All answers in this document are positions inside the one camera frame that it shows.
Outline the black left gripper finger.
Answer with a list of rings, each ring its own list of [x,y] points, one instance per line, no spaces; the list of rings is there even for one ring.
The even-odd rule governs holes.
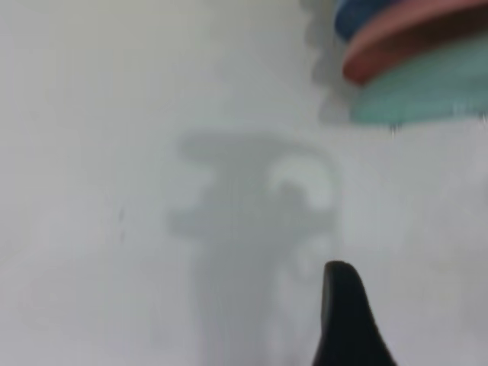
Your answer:
[[[325,264],[320,322],[313,366],[396,364],[381,337],[361,277],[347,262]]]

